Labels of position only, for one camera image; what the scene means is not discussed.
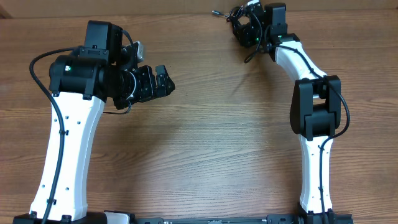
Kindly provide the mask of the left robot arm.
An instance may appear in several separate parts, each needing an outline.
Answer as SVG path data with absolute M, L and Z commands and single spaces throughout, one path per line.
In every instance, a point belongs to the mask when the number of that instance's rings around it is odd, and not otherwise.
M 165 97 L 175 89 L 166 68 L 143 65 L 142 45 L 110 22 L 89 21 L 82 46 L 54 51 L 50 84 L 43 92 L 52 105 L 44 171 L 23 223 L 133 223 L 127 212 L 89 212 L 86 184 L 93 140 L 111 98 L 116 114 L 134 103 Z

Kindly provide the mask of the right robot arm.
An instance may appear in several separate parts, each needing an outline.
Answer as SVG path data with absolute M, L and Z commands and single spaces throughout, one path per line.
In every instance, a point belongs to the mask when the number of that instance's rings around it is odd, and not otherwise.
M 240 45 L 254 47 L 245 58 L 269 54 L 294 82 L 290 126 L 302 150 L 300 206 L 307 223 L 334 223 L 330 198 L 330 151 L 341 121 L 341 82 L 309 58 L 296 34 L 288 32 L 286 5 L 249 1 L 226 16 Z

